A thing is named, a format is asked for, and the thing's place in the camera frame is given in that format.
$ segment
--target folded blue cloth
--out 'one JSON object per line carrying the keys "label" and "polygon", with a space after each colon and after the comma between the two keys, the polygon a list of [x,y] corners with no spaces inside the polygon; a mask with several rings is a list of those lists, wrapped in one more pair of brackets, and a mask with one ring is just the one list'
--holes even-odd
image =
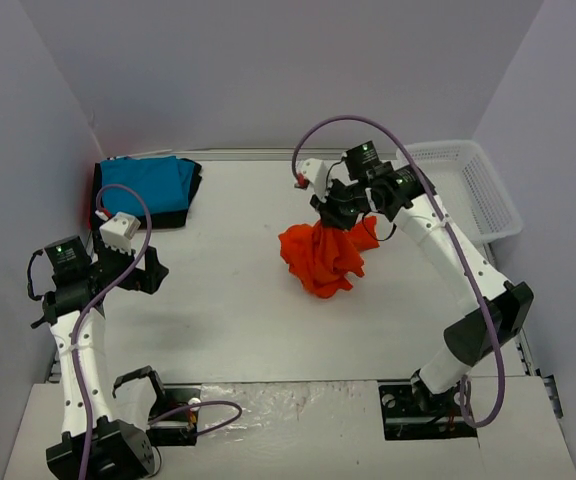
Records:
{"label": "folded blue cloth", "polygon": [[[102,186],[120,183],[136,191],[151,214],[188,209],[188,192],[194,163],[177,157],[121,157],[100,163]],[[128,192],[111,189],[104,192],[103,205],[110,213],[119,211],[144,215],[139,202]]]}

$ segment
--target orange cloth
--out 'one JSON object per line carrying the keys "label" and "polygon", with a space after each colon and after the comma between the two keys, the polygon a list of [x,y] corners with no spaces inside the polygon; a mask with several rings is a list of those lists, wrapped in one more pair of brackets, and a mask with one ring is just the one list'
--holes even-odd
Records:
{"label": "orange cloth", "polygon": [[304,288],[318,297],[330,298],[340,288],[350,290],[352,284],[346,274],[364,276],[359,252],[379,246],[374,238],[377,218],[368,217],[364,223],[365,228],[358,223],[350,232],[324,228],[321,222],[313,227],[294,225],[279,235],[281,258]]}

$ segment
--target plastic laundry basket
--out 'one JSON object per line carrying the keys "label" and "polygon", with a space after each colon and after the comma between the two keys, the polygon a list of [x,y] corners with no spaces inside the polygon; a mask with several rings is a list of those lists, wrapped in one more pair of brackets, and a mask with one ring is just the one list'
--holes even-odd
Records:
{"label": "plastic laundry basket", "polygon": [[[521,231],[521,217],[477,143],[449,140],[415,143],[407,148],[473,243],[488,243]],[[406,163],[401,152],[397,152],[397,161]]]}

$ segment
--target gray wall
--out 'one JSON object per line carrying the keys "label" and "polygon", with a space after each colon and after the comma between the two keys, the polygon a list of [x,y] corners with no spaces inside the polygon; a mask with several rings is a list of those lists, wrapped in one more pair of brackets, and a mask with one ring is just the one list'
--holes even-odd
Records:
{"label": "gray wall", "polygon": [[544,3],[475,139],[526,222],[497,252],[535,289],[528,341],[555,374],[576,463],[576,0]]}
{"label": "gray wall", "polygon": [[[29,327],[41,308],[25,295],[26,263],[33,250],[82,231],[84,180],[99,155],[21,5],[0,1],[0,478],[53,348],[47,328]],[[45,287],[47,261],[37,263]]]}
{"label": "gray wall", "polygon": [[[471,138],[542,0],[22,3],[115,155],[290,147],[339,113],[406,142]],[[332,127],[311,145],[367,131]]]}

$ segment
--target folded cloth stack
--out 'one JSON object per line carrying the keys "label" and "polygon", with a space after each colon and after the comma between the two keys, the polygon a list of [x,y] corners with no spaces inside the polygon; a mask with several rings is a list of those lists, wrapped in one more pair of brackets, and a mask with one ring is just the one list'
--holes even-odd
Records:
{"label": "folded cloth stack", "polygon": [[337,290],[350,290],[348,272],[364,276],[359,252],[377,248],[376,217],[368,217],[349,232],[314,226],[294,225],[279,235],[281,258],[289,271],[301,280],[304,289],[320,298],[330,298]]}
{"label": "folded cloth stack", "polygon": [[[109,184],[119,183],[132,188],[144,200],[152,217],[153,228],[179,228],[186,224],[188,208],[201,183],[201,165],[174,156],[134,159],[117,157],[95,165],[90,226],[96,230],[101,220],[95,215],[95,197]],[[111,189],[104,192],[103,207],[111,214],[125,212],[135,215],[145,228],[144,211],[128,192]]]}

